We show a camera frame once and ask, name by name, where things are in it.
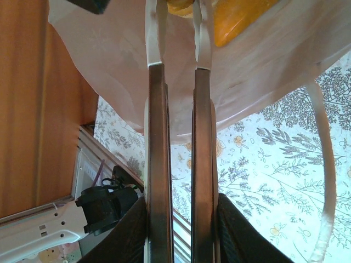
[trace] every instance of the yellow object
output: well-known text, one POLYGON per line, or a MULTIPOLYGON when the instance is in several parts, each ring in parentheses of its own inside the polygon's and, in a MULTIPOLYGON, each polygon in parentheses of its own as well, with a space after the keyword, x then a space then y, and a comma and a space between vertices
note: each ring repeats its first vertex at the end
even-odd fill
MULTIPOLYGON (((254 23, 278 0, 213 0, 214 43, 228 44, 250 24, 254 23)), ((168 12, 183 18, 192 18, 193 0, 167 0, 168 12)))

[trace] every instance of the plastic bag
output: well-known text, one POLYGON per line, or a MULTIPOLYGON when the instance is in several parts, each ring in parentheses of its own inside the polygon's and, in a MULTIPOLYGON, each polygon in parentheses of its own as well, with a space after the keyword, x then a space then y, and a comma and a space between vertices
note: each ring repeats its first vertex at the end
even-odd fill
MULTIPOLYGON (((94 15, 50 0, 49 22, 88 83, 136 131, 148 97, 145 1, 111 1, 94 15)), ((228 45, 215 48, 211 98, 217 130, 315 78, 351 48, 350 0, 281 0, 228 45)), ((195 69, 191 20, 169 15, 165 53, 171 140, 190 141, 195 69)))

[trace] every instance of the wooden cabinet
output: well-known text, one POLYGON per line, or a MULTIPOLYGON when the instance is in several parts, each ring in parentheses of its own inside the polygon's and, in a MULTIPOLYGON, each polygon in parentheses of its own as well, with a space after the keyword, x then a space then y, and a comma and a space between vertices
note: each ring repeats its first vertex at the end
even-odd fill
POLYGON ((0 218, 71 192, 98 96, 48 23, 48 1, 0 1, 0 218))

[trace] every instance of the floral tablecloth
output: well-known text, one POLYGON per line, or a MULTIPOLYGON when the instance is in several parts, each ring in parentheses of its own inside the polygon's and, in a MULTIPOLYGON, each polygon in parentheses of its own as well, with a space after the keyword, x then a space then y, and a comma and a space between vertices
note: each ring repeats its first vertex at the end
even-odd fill
MULTIPOLYGON (((337 171, 335 226, 325 262, 351 257, 351 52, 321 75, 337 171)), ((144 137, 99 99, 95 137, 143 177, 144 137)), ((173 206, 190 220, 191 145, 172 145, 173 206)), ((219 190, 267 240, 306 262, 324 203, 321 145, 301 87, 217 134, 219 190)))

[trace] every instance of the white plastic bag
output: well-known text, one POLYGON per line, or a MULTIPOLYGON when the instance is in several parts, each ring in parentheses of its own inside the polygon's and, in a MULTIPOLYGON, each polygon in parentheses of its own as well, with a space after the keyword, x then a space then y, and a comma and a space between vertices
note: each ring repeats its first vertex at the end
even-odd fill
MULTIPOLYGON (((148 96, 145 1, 112 0, 94 15, 50 0, 49 21, 88 83, 136 131, 148 96)), ((239 121, 305 84, 351 48, 350 0, 281 0, 230 44, 216 48, 211 98, 217 129, 239 121), (311 70, 320 64, 317 70, 311 70)), ((192 22, 168 16, 165 53, 171 140, 190 141, 195 69, 192 22)))

